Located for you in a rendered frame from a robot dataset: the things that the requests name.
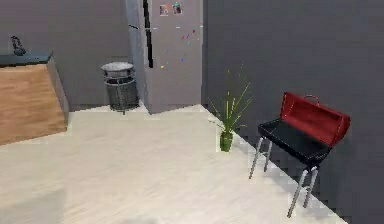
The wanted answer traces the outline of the grey fridge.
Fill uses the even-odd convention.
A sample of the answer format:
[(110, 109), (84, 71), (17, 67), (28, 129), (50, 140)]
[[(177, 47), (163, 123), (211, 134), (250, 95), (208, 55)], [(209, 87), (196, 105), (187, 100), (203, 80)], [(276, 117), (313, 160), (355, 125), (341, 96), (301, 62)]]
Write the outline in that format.
[[(140, 100), (151, 114), (201, 102), (203, 0), (148, 0), (153, 68), (148, 66), (143, 0), (124, 0)], [(181, 14), (173, 12), (179, 2)], [(169, 14), (160, 15), (166, 5)]]

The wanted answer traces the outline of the green potted house plant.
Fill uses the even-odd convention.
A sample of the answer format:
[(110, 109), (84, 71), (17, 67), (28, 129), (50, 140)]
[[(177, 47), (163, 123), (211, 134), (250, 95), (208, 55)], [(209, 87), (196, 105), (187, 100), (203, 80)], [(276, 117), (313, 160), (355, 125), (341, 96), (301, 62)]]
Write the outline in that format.
[(233, 95), (231, 89), (227, 89), (226, 95), (220, 102), (220, 105), (223, 107), (222, 110), (219, 110), (218, 106), (208, 98), (214, 110), (214, 115), (221, 121), (221, 123), (217, 123), (217, 126), (221, 129), (219, 148), (222, 152), (226, 153), (229, 153), (231, 150), (235, 130), (245, 127), (245, 124), (239, 124), (238, 121), (253, 101), (251, 96), (245, 98), (250, 93), (249, 87), (251, 82), (247, 80), (247, 76), (244, 74), (244, 64), (241, 64), (237, 77), (245, 81), (245, 86), (239, 95)]

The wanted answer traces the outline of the red and black grill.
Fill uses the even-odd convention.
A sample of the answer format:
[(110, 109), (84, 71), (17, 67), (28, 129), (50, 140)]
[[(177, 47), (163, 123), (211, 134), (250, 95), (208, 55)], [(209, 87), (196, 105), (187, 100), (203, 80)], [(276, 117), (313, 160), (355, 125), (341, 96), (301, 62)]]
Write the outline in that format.
[(349, 115), (321, 104), (317, 96), (302, 97), (285, 92), (279, 117), (258, 125), (260, 138), (249, 178), (253, 176), (259, 155), (266, 156), (264, 171), (267, 171), (273, 145), (304, 164), (287, 212), (290, 218), (302, 189), (307, 191), (303, 207), (308, 206), (321, 163), (344, 138), (350, 124)]

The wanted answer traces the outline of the wooden counter with dark top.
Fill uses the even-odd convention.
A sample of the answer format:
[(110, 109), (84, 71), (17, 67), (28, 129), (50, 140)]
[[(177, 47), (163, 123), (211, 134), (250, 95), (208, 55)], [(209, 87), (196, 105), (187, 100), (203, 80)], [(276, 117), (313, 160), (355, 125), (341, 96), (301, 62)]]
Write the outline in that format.
[(68, 117), (52, 52), (0, 55), (0, 146), (65, 132)]

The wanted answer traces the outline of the grey metal garbage can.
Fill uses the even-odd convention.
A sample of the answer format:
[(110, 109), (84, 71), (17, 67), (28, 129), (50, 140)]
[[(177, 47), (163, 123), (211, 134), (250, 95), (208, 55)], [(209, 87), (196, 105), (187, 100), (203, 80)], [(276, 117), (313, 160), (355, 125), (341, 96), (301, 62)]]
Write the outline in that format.
[(139, 106), (135, 69), (128, 62), (111, 62), (101, 67), (110, 108), (125, 113)]

